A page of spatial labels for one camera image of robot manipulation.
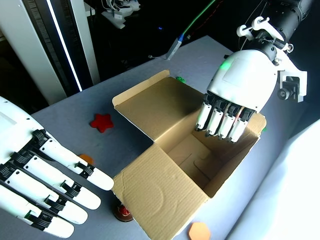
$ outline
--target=gray table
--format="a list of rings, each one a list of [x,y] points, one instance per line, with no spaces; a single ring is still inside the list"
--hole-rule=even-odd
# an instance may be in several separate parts
[[[186,84],[204,93],[225,54],[231,54],[231,51],[205,36],[181,47],[170,61],[153,59],[51,105],[35,113],[33,117],[65,147],[76,154],[90,155],[98,168],[110,176],[115,176],[146,150],[152,141],[114,110],[112,98],[164,69],[170,69],[171,76],[183,77]],[[212,239],[222,240],[227,237],[305,108],[305,104],[280,101],[273,93],[262,111],[267,119],[267,131],[262,133],[261,140],[215,197],[208,201],[194,218],[194,221],[208,225]],[[91,128],[89,122],[94,119],[95,113],[111,114],[114,128],[103,134]],[[75,226],[70,240],[148,239],[136,222],[122,223],[113,217],[111,207],[115,196],[111,191],[102,191],[58,164],[53,165],[88,187],[102,200],[97,210],[86,209],[89,214],[87,222]],[[0,239],[57,238],[34,230],[1,210]],[[188,239],[187,230],[175,239]]]

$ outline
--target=red star-shaped object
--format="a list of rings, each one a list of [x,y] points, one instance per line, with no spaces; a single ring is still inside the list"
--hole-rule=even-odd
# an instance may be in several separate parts
[[[90,126],[98,129],[100,133],[104,133],[106,129],[113,128],[114,124],[111,121],[110,114],[101,115],[97,113],[94,116],[94,121],[90,122]]]

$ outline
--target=cardboard box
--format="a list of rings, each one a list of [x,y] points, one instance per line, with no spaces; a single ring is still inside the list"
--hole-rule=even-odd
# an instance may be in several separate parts
[[[252,116],[237,143],[194,131],[203,94],[164,70],[114,97],[114,108],[154,144],[114,177],[112,191],[152,240],[169,240],[213,198],[259,140]]]

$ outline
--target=light strip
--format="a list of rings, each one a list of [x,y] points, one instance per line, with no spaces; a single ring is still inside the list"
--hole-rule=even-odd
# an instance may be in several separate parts
[[[80,82],[79,82],[78,76],[76,74],[76,70],[74,68],[74,65],[73,65],[73,63],[71,61],[71,58],[70,58],[70,55],[69,55],[69,52],[68,52],[64,37],[62,36],[62,33],[61,33],[61,30],[60,30],[60,27],[59,27],[59,24],[58,24],[54,9],[53,9],[52,4],[51,4],[51,1],[50,0],[46,0],[46,2],[48,3],[48,7],[49,7],[49,10],[50,10],[50,13],[51,13],[55,28],[56,28],[56,30],[58,32],[60,41],[62,43],[66,58],[68,59],[69,65],[71,67],[71,70],[72,70],[73,76],[75,78],[76,84],[78,85],[78,88],[79,88],[80,92],[82,92],[82,87],[80,85]]]

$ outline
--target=robotic hand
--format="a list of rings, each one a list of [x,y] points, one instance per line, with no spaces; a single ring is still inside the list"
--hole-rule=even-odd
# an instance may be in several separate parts
[[[312,1],[270,0],[270,18],[259,16],[251,26],[238,27],[237,35],[246,36],[249,44],[227,57],[213,76],[196,122],[197,131],[237,142],[251,116],[267,103],[277,80],[281,99],[303,101],[307,72],[297,69],[287,56],[293,51],[288,41],[307,16]]]
[[[0,208],[41,231],[68,238],[74,231],[69,222],[83,224],[88,214],[62,194],[92,210],[101,200],[43,159],[59,162],[103,190],[114,185],[112,178],[64,148],[30,115],[0,97]]]

